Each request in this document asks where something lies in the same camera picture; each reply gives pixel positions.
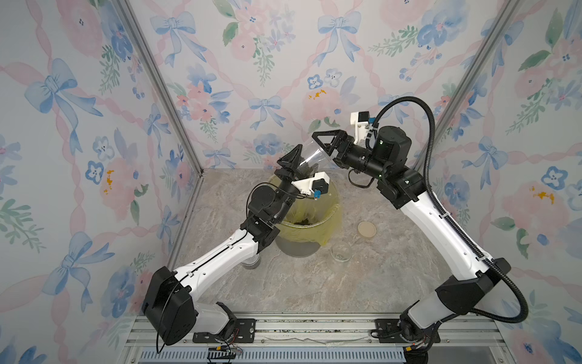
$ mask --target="jar lid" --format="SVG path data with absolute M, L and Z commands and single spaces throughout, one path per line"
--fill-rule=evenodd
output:
M 365 238 L 372 238 L 376 235 L 376 226 L 369 221 L 362 221 L 358 224 L 358 232 Z

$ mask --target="yellow garbage bag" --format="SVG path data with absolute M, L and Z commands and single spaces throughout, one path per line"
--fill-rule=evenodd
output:
M 269 182 L 278 186 L 281 180 L 273 176 Z M 342 227 L 342 208 L 335 184 L 330 181 L 328 193 L 317 200 L 295 200 L 277 227 L 281 231 L 278 236 L 289 241 L 327 244 L 332 234 Z

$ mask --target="black cable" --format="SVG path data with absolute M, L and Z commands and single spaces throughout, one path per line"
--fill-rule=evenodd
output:
M 427 352 L 427 351 L 429 351 L 429 350 L 430 350 L 430 348 L 432 347 L 432 345 L 433 345 L 433 344 L 434 344 L 434 342 L 435 342 L 435 339 L 436 339 L 436 337 L 437 337 L 437 331 L 438 331 L 438 328 L 441 326 L 441 324 L 443 324 L 443 323 L 445 323 L 445 322 L 447 322 L 447 321 L 449 321 L 449 320 L 452 320 L 452 319 L 454 319 L 454 318 L 455 318 L 455 317 L 457 317 L 457 316 L 458 316 L 458 314 L 452 314 L 452 315 L 450 315 L 450 316 L 447 316 L 447 317 L 445 317 L 444 319 L 442 319 L 442 320 L 439 320 L 439 321 L 437 321 L 436 323 L 434 323 L 434 324 L 432 325 L 432 326 L 433 326 L 433 327 L 432 327 L 432 333 L 431 333 L 431 336 L 430 336 L 430 341 L 428 342 L 428 345 L 427 345 L 427 346 L 425 346 L 424 348 L 413 349 L 413 350 L 409 351 L 409 352 L 408 352 L 408 354 L 411 354 L 411 355 L 418 355 L 418 354 L 421 354 L 421 353 L 423 353 L 423 352 Z
M 378 124 L 379 124 L 380 118 L 384 115 L 384 113 L 387 110 L 389 110 L 390 108 L 392 108 L 394 105 L 397 105 L 397 104 L 403 103 L 403 102 L 407 102 L 407 101 L 418 104 L 421 108 L 423 108 L 424 112 L 427 114 L 427 117 L 428 117 L 427 153 L 426 153 L 426 156 L 424 159 L 424 166 L 423 166 L 423 182 L 424 182 L 424 187 L 427 190 L 428 197 L 431 199 L 434 207 L 439 211 L 439 214 L 442 216 L 445 216 L 445 220 L 457 232 L 457 234 L 459 234 L 459 236 L 462 238 L 462 240 L 465 242 L 465 244 L 467 244 L 467 246 L 473 251 L 473 253 L 475 253 L 475 255 L 477 255 L 477 257 L 480 260 L 482 260 L 483 263 L 485 263 L 492 271 L 495 272 L 495 274 L 503 282 L 505 282 L 505 284 L 508 285 L 509 289 L 512 290 L 513 294 L 517 298 L 517 301 L 518 301 L 519 307 L 520 307 L 519 314 L 517 314 L 516 316 L 513 316 L 513 317 L 498 316 L 496 314 L 486 312 L 483 310 L 479 310 L 479 309 L 475 309 L 475 308 L 471 309 L 470 312 L 473 312 L 475 314 L 479 314 L 479 315 L 484 316 L 484 317 L 488 317 L 492 320 L 499 321 L 499 322 L 515 324 L 515 323 L 519 323 L 519 322 L 524 321 L 527 318 L 527 315 L 529 313 L 529 308 L 527 306 L 526 298 L 523 296 L 523 294 L 521 293 L 521 291 L 519 290 L 517 285 L 515 283 L 513 283 L 513 281 L 505 273 L 503 273 L 501 271 L 501 269 L 499 269 L 499 267 L 493 261 L 491 261 L 490 259 L 484 259 L 485 254 L 483 254 L 481 249 L 479 249 L 479 247 L 471 240 L 471 238 L 469 238 L 469 236 L 457 224 L 455 219 L 453 219 L 449 214 L 447 214 L 447 211 L 441 205 L 441 202 L 438 200 L 438 198 L 435 196 L 434 192 L 432 191 L 432 186 L 430 184 L 430 181 L 428 180 L 428 171 L 430 168 L 432 148 L 434 146 L 434 139 L 435 139 L 435 117 L 432 114 L 431 108 L 423 100 L 419 99 L 418 97 L 414 97 L 414 96 L 399 97 L 399 98 L 393 100 L 392 102 L 390 102 L 388 105 L 384 106 L 383 109 L 380 110 L 380 112 L 378 113 L 378 115 L 374 119 L 374 123 L 372 124 L 372 131 L 374 132 L 374 135 L 377 137 L 377 130 L 376 129 L 378 129 Z M 368 136 L 366 137 L 366 147 L 368 147 L 368 148 L 370 145 L 369 140 L 368 140 L 369 137 L 370 137 L 370 133 L 368 133 Z
M 250 192 L 250 193 L 249 193 L 249 195 L 247 196 L 247 201 L 246 201 L 246 204 L 244 205 L 244 206 L 245 206 L 245 207 L 244 207 L 244 219 L 245 219 L 245 221 L 246 221 L 246 230 L 245 230 L 245 233 L 244 233 L 244 235 L 243 235 L 243 237 L 242 237 L 242 238 L 240 238 L 240 239 L 238 239 L 237 241 L 235 241 L 234 243 L 232 243 L 232 244 L 231 244 L 231 246 L 232 246 L 232 245 L 234 245 L 234 244 L 236 244 L 236 243 L 238 243 L 239 241 L 241 241 L 242 239 L 244 239 L 244 238 L 245 238 L 245 237 L 246 237 L 246 236 L 249 234 L 249 211 L 248 211 L 248 208 L 249 208 L 249 200 L 250 200 L 251 196 L 253 195 L 253 192 L 254 192 L 254 191 L 257 189 L 257 187 L 259 187 L 259 186 L 261 186 L 261 185 L 271 185 L 271 186 L 273 186 L 273 187 L 275 187 L 275 188 L 279 189 L 279 186 L 277 186 L 277 185 L 274 185 L 273 183 L 270 183 L 270 182 L 261 182 L 261 183 L 258 183 L 257 185 L 255 185 L 255 187 L 253 187 L 253 188 L 251 189 L 251 192 Z M 286 191 L 283 191 L 282 189 L 279 189 L 279 190 L 280 190 L 281 192 L 283 192 L 283 193 L 286 193 L 287 195 L 289 195 L 289 196 L 291 196 L 291 197 L 299 198 L 299 196 L 302 196 L 302 198 L 310 198 L 310 197 L 303 196 L 303 195 L 292 195 L 291 193 L 289 193 L 289 192 L 286 192 Z M 196 267 L 196 269 L 194 269 L 192 272 L 195 272 L 195 271 L 197 271 L 198 269 L 202 268 L 202 266 L 203 266 L 204 264 L 206 264 L 208 261 L 212 260 L 212 258 L 208 259 L 206 262 L 204 262 L 203 264 L 201 264 L 201 265 L 199 265 L 198 267 Z M 161 326 L 161 324 L 162 324 L 162 319 L 164 318 L 164 312 L 166 311 L 166 307 L 168 306 L 168 302 L 170 302 L 170 298 L 172 298 L 172 295 L 174 294 L 174 290 L 175 290 L 175 289 L 176 289 L 176 287 L 178 287 L 178 285 L 179 285 L 179 284 L 180 284 L 180 283 L 181 283 L 181 282 L 182 282 L 182 281 L 183 281 L 183 280 L 184 280 L 186 277 L 188 277 L 188 276 L 189 276 L 189 275 L 188 275 L 188 274 L 186 274 L 186 275 L 185 275 L 184 277 L 182 277 L 182 278 L 181 278 L 181 279 L 178 281 L 178 283 L 176 283 L 176 285 L 175 285 L 175 286 L 172 288 L 172 290 L 171 290 L 170 294 L 168 295 L 168 299 L 166 300 L 166 303 L 164 304 L 164 308 L 162 309 L 162 314 L 160 315 L 160 318 L 159 318 L 159 325 L 158 325 L 158 327 L 160 327 L 160 326 Z M 156 336 L 155 336 L 155 350 L 156 350 L 157 354 L 160 354 L 160 353 L 162 352 L 162 350 L 164 350 L 164 347 L 166 346 L 166 343 L 164 343 L 164 344 L 162 345 L 162 348 L 161 348 L 161 349 L 158 349 L 158 347 L 159 347 L 159 344 L 158 344 L 158 343 L 159 343 L 159 333 L 156 333 Z M 225 341 L 225 344 L 226 344 L 226 346 L 229 348 L 229 351 L 230 351 L 230 345 L 229 345 L 229 344 L 228 344 L 226 341 Z
M 166 303 L 164 304 L 164 308 L 162 309 L 162 314 L 159 317 L 159 324 L 158 324 L 158 328 L 160 326 L 162 326 L 162 319 L 164 318 L 164 312 L 166 311 L 166 307 L 168 306 L 168 302 L 170 302 L 170 298 L 172 298 L 172 295 L 174 294 L 174 290 L 176 289 L 176 287 L 178 287 L 178 285 L 184 280 L 184 278 L 188 277 L 188 275 L 186 274 L 184 277 L 182 277 L 178 283 L 176 283 L 176 285 L 172 288 L 172 290 L 170 291 L 170 294 L 168 295 L 168 299 L 166 300 Z M 158 349 L 158 341 L 159 341 L 159 333 L 156 331 L 155 333 L 155 351 L 159 354 L 162 352 L 162 350 L 164 350 L 164 347 L 166 346 L 166 343 L 164 343 L 162 345 L 161 349 Z
M 228 363 L 227 364 L 230 364 L 230 362 L 232 361 L 232 349 L 230 348 L 230 345 L 228 344 L 228 342 L 226 342 L 226 340 L 224 340 L 224 338 L 217 337 L 217 339 L 221 340 L 222 342 L 224 342 L 226 344 L 226 347 L 228 348 L 228 355 L 225 355 L 225 356 L 228 356 Z M 224 360 L 225 359 L 225 356 L 222 356 L 222 357 L 221 356 L 217 356 L 214 359 Z M 218 362 L 212 362 L 210 360 L 210 349 L 208 351 L 208 355 L 206 356 L 206 360 L 208 361 L 208 364 L 217 364 L 218 363 Z
M 237 240 L 237 241 L 235 241 L 234 243 L 232 243 L 232 245 L 234 245 L 234 244 L 238 243 L 239 241 L 241 241 L 242 239 L 244 239 L 244 238 L 245 238 L 245 237 L 246 237 L 246 236 L 249 234 L 249 221 L 248 221 L 248 220 L 249 220 L 249 212 L 248 212 L 248 210 L 247 210 L 247 209 L 248 209 L 248 207 L 249 207 L 249 199 L 251 198 L 251 195 L 252 195 L 252 194 L 253 194 L 253 192 L 256 190 L 256 188 L 257 188 L 257 187 L 259 187 L 260 185 L 264 184 L 264 183 L 268 183 L 268 182 L 261 182 L 261 183 L 259 183 L 258 185 L 256 185 L 255 187 L 253 187 L 253 188 L 251 189 L 251 192 L 250 192 L 250 193 L 249 193 L 249 195 L 247 196 L 247 202 L 246 202 L 246 204 L 244 205 L 244 215 L 245 215 L 245 218 L 244 218 L 244 219 L 245 219 L 245 221 L 246 221 L 246 223 L 247 223 L 247 228 L 246 228 L 246 231 L 245 231 L 245 233 L 244 233 L 243 237 L 242 237 L 242 238 L 240 238 L 240 239 L 238 239 L 238 240 Z M 194 272 L 194 271 L 197 271 L 198 269 L 200 269 L 200 268 L 202 267 L 202 265 L 203 265 L 203 264 L 201 264 L 200 266 L 196 267 L 196 269 L 194 269 L 192 272 Z M 160 315 L 160 318 L 159 318 L 159 325 L 158 325 L 158 327 L 160 327 L 160 326 L 161 326 L 161 324 L 162 324 L 162 319 L 164 318 L 164 313 L 165 313 L 165 311 L 166 311 L 166 307 L 168 306 L 168 302 L 170 302 L 170 298 L 172 298 L 172 295 L 174 294 L 174 290 L 175 290 L 175 289 L 176 289 L 176 287 L 178 287 L 178 285 L 179 285 L 179 284 L 180 284 L 180 283 L 181 283 L 181 282 L 182 282 L 182 281 L 183 281 L 183 280 L 184 280 L 186 277 L 188 277 L 188 276 L 189 276 L 188 274 L 184 275 L 184 277 L 182 277 L 182 278 L 181 278 L 181 279 L 178 281 L 178 283 L 176 283 L 176 285 L 175 285 L 175 286 L 172 288 L 172 290 L 170 291 L 170 294 L 168 295 L 168 299 L 166 300 L 166 303 L 164 304 L 164 308 L 162 309 L 162 315 Z M 164 350 L 164 347 L 165 347 L 165 346 L 166 346 L 166 343 L 164 343 L 164 344 L 162 345 L 162 348 L 161 348 L 161 349 L 159 349 L 159 333 L 156 333 L 156 336 L 155 336 L 155 350 L 156 350 L 156 352 L 157 352 L 158 354 L 160 354 L 160 353 L 162 352 L 162 350 Z
M 370 182 L 367 185 L 358 185 L 357 183 L 352 182 L 352 179 L 350 178 L 350 173 L 352 173 L 352 171 L 355 171 L 355 169 L 350 169 L 350 171 L 347 173 L 347 180 L 350 181 L 350 183 L 353 186 L 356 186 L 358 188 L 369 188 L 372 185 L 372 182 L 374 181 L 374 177 L 372 177 L 370 179 Z

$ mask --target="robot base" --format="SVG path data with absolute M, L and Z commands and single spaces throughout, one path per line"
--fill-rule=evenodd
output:
M 400 331 L 400 329 L 398 327 L 398 322 L 400 322 L 400 319 L 376 319 L 376 320 L 374 320 L 374 323 L 376 324 L 376 330 L 378 330 L 379 334 L 381 332 L 394 333 L 394 332 Z M 385 338 L 380 336 L 378 339 L 380 340 L 380 344 L 410 342 L 410 341 L 404 340 L 402 338 L 402 336 L 400 335 L 400 333 L 397 333 L 397 334 L 394 334 L 392 336 L 388 336 Z M 441 341 L 441 338 L 437 332 L 435 334 L 435 343 L 439 343 L 440 341 Z
M 252 344 L 254 342 L 254 335 L 255 335 L 255 319 L 236 319 L 235 326 L 233 330 L 233 335 L 236 334 L 236 337 L 233 338 L 232 336 L 229 338 L 222 338 L 219 335 L 212 335 L 209 333 L 194 333 L 192 336 L 192 342 L 198 344 L 216 344 L 216 343 L 223 343 L 225 341 L 233 341 L 235 344 Z

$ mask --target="wire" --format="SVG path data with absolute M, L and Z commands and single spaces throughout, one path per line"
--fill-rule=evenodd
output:
M 271 186 L 273 186 L 273 187 L 277 188 L 277 189 L 278 189 L 278 190 L 280 190 L 281 192 L 283 192 L 283 193 L 286 193 L 287 195 L 289 195 L 289 196 L 291 196 L 291 197 L 299 198 L 299 196 L 302 196 L 302 198 L 310 198 L 310 197 L 303 196 L 303 195 L 292 195 L 291 193 L 289 193 L 289 192 L 286 192 L 286 191 L 283 191 L 282 189 L 280 189 L 280 188 L 279 188 L 279 186 L 276 186 L 276 185 L 274 185 L 273 183 L 270 183 L 270 182 L 261 182 L 261 183 L 258 183 L 257 185 L 255 185 L 255 187 L 253 187 L 253 188 L 251 189 L 251 192 L 250 192 L 250 193 L 249 193 L 249 195 L 247 196 L 247 201 L 246 201 L 246 204 L 244 205 L 244 206 L 245 206 L 245 208 L 244 208 L 244 215 L 245 215 L 245 216 L 244 216 L 244 219 L 245 219 L 245 221 L 246 221 L 246 229 L 245 229 L 245 233 L 244 233 L 244 235 L 243 235 L 243 236 L 242 236 L 240 239 L 238 239 L 237 241 L 235 241 L 234 243 L 232 243 L 232 244 L 231 244 L 231 246 L 232 246 L 232 245 L 234 245 L 234 244 L 236 244 L 236 243 L 238 243 L 239 241 L 241 241 L 242 239 L 244 239 L 244 238 L 245 238 L 245 237 L 246 237 L 246 236 L 249 234 L 249 200 L 250 200 L 251 196 L 253 195 L 253 192 L 254 192 L 254 191 L 255 191 L 255 190 L 256 190 L 256 189 L 257 189 L 259 186 L 261 186 L 261 185 L 271 185 Z M 194 270 L 192 270 L 191 272 L 188 272 L 188 273 L 192 273 L 192 272 L 195 272 L 195 271 L 197 271 L 198 269 L 200 269 L 200 268 L 202 267 L 202 265 L 204 265 L 204 263 L 203 263 L 203 264 L 201 264 L 201 265 L 199 265 L 199 266 L 198 266 L 198 267 L 196 267 Z M 172 298 L 172 295 L 174 294 L 174 290 L 175 290 L 175 289 L 176 289 L 176 287 L 178 287 L 178 285 L 179 285 L 179 284 L 180 284 L 180 283 L 181 283 L 181 282 L 182 282 L 182 281 L 183 281 L 183 280 L 184 280 L 186 277 L 188 277 L 188 276 L 189 276 L 189 274 L 186 274 L 186 275 L 184 275 L 184 277 L 182 277 L 182 278 L 181 278 L 181 279 L 178 281 L 178 283 L 176 283 L 176 285 L 175 285 L 175 286 L 172 288 L 172 290 L 171 290 L 170 294 L 168 295 L 168 299 L 166 300 L 166 303 L 164 304 L 164 308 L 162 309 L 162 315 L 160 315 L 160 318 L 159 318 L 159 325 L 158 325 L 158 328 L 159 328 L 159 327 L 161 326 L 161 324 L 162 324 L 162 319 L 164 318 L 164 313 L 165 313 L 165 311 L 166 311 L 166 307 L 168 306 L 168 302 L 170 302 L 170 299 Z M 231 351 L 231 350 L 230 350 L 230 345 L 228 344 L 228 342 L 226 342 L 226 341 L 224 341 L 224 342 L 225 342 L 226 346 L 229 348 L 229 351 Z M 162 350 L 164 350 L 164 347 L 165 347 L 165 346 L 166 346 L 166 343 L 163 343 L 163 344 L 162 344 L 162 348 L 161 348 L 161 349 L 159 349 L 159 333 L 158 333 L 158 332 L 156 332 L 156 336 L 155 336 L 155 350 L 156 350 L 156 353 L 157 353 L 157 354 L 160 354 L 160 353 L 162 352 Z
M 232 360 L 232 349 L 230 348 L 230 344 L 229 344 L 228 342 L 226 342 L 226 340 L 224 340 L 224 339 L 222 339 L 222 338 L 219 338 L 219 337 L 217 337 L 217 338 L 226 344 L 226 347 L 228 348 L 228 355 L 224 355 L 224 356 L 228 356 L 228 364 L 230 364 L 230 362 L 231 362 L 231 360 Z M 223 357 L 217 356 L 217 357 L 216 357 L 216 358 L 214 358 L 214 359 L 217 359 L 217 360 L 223 360 L 223 359 L 224 359 L 224 356 L 223 356 Z M 209 351 L 208 351 L 208 354 L 207 354 L 207 356 L 206 356 L 206 360 L 208 361 L 208 364 L 215 364 L 215 363 L 213 363 L 213 362 L 210 360 L 210 349 L 209 349 Z
M 370 179 L 370 182 L 369 182 L 367 185 L 358 185 L 357 183 L 354 183 L 354 182 L 352 182 L 352 179 L 350 178 L 350 174 L 352 173 L 352 171 L 355 171 L 355 169 L 353 169 L 353 168 L 352 168 L 352 169 L 350 169 L 350 171 L 347 173 L 347 180 L 348 180 L 348 181 L 350 181 L 350 183 L 351 183 L 353 186 L 356 186 L 356 187 L 358 187 L 358 188 L 368 188 L 368 187 L 370 187 L 370 186 L 372 185 L 372 182 L 374 181 L 374 177 L 372 177 L 372 178 Z
M 239 334 L 239 331 L 240 331 L 240 330 L 237 328 L 237 329 L 236 329 L 236 332 L 235 332 L 235 334 L 234 334 L 234 335 L 232 335 L 232 341 L 230 342 L 230 344 L 231 344 L 231 345 L 232 345 L 232 343 L 233 343 L 233 342 L 236 340 L 236 336 Z
M 166 307 L 168 306 L 168 302 L 170 302 L 170 298 L 172 298 L 172 295 L 174 294 L 174 290 L 176 289 L 176 287 L 178 287 L 178 285 L 184 280 L 184 278 L 188 277 L 188 275 L 186 274 L 184 277 L 182 277 L 178 283 L 176 283 L 176 285 L 172 288 L 172 290 L 170 291 L 170 294 L 168 295 L 168 299 L 166 300 L 166 304 L 164 304 L 164 308 L 162 309 L 162 314 L 159 317 L 159 324 L 158 324 L 158 329 L 160 326 L 162 326 L 162 319 L 164 318 L 164 312 L 166 312 Z M 164 347 L 166 346 L 166 343 L 164 343 L 162 345 L 161 349 L 158 349 L 158 341 L 159 341 L 159 332 L 156 331 L 155 333 L 155 351 L 160 354 L 162 352 L 162 350 L 164 350 Z
M 430 181 L 428 180 L 428 171 L 430 169 L 432 148 L 434 146 L 434 140 L 435 140 L 435 117 L 432 114 L 431 108 L 423 100 L 419 99 L 418 97 L 414 97 L 414 96 L 399 97 L 399 98 L 393 100 L 392 102 L 390 102 L 388 105 L 384 106 L 382 110 L 380 110 L 380 112 L 378 113 L 378 115 L 374 119 L 374 123 L 372 124 L 372 131 L 374 132 L 374 136 L 377 137 L 378 124 L 379 124 L 380 118 L 384 115 L 384 113 L 386 111 L 388 111 L 390 108 L 392 108 L 394 105 L 397 105 L 397 104 L 403 103 L 403 102 L 408 102 L 408 101 L 415 103 L 415 104 L 418 104 L 424 110 L 424 112 L 427 114 L 428 130 L 429 131 L 428 131 L 428 141 L 427 141 L 427 153 L 426 153 L 426 156 L 424 159 L 424 165 L 423 165 L 423 182 L 424 182 L 424 187 L 427 190 L 428 197 L 431 199 L 434 207 L 439 211 L 439 214 L 445 215 L 446 210 L 441 205 L 441 202 L 438 200 L 438 198 L 435 196 L 434 192 L 432 191 L 432 186 L 430 184 Z M 368 147 L 368 148 L 370 148 L 370 142 L 369 142 L 370 136 L 371 136 L 370 133 L 368 133 L 368 136 L 366 136 L 366 147 Z M 455 221 L 455 219 L 453 219 L 450 215 L 446 215 L 445 220 L 456 231 L 456 233 L 462 238 L 462 240 L 473 251 L 473 253 L 475 253 L 475 255 L 477 255 L 478 258 L 482 259 L 485 256 L 485 254 L 483 254 L 481 249 L 479 249 L 479 247 L 463 231 L 461 226 L 458 225 L 458 223 Z M 507 284 L 509 289 L 512 290 L 513 294 L 517 298 L 520 310 L 519 310 L 519 314 L 517 314 L 513 317 L 498 316 L 496 314 L 486 312 L 483 310 L 479 310 L 479 309 L 475 309 L 475 308 L 471 309 L 470 312 L 475 313 L 475 314 L 479 314 L 479 315 L 484 316 L 484 317 L 488 317 L 492 320 L 499 321 L 499 322 L 515 324 L 515 323 L 519 323 L 519 322 L 524 321 L 527 318 L 527 315 L 529 313 L 529 307 L 527 306 L 526 298 L 523 296 L 523 294 L 521 293 L 521 291 L 519 290 L 517 285 L 515 283 L 513 283 L 513 281 L 505 273 L 503 273 L 501 271 L 501 269 L 499 269 L 499 267 L 493 261 L 491 261 L 490 259 L 483 259 L 482 261 L 493 272 L 495 272 L 495 274 L 503 282 L 505 282 L 505 284 Z
M 323 344 L 323 345 L 328 345 L 328 344 L 337 344 L 339 342 L 351 342 L 351 341 L 358 341 L 358 340 L 362 340 L 362 339 L 366 339 L 368 338 L 367 336 L 364 337 L 360 337 L 357 339 L 349 339 L 349 340 L 330 340 L 330 341 L 318 341 L 318 340 L 314 340 L 314 339 L 310 339 L 310 338 L 305 338 L 305 339 L 300 339 L 298 337 L 292 337 L 292 338 L 288 338 L 288 339 L 273 339 L 270 337 L 266 337 L 265 339 L 267 340 L 271 340 L 271 341 L 289 341 L 289 340 L 299 340 L 301 342 L 306 342 L 306 341 L 312 341 L 312 342 L 316 342 L 318 344 Z

